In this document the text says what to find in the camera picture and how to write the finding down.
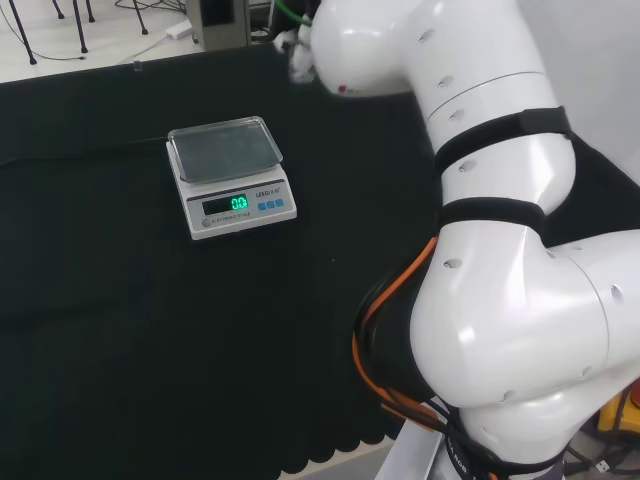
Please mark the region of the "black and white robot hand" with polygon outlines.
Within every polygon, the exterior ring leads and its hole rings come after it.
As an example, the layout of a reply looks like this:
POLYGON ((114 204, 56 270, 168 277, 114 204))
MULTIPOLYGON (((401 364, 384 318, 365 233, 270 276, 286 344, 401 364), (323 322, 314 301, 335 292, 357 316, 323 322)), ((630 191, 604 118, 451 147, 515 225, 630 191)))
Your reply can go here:
POLYGON ((311 32, 311 27, 301 25, 279 33, 273 40, 275 49, 288 55, 289 77, 296 84, 309 84, 316 78, 310 46, 311 32))

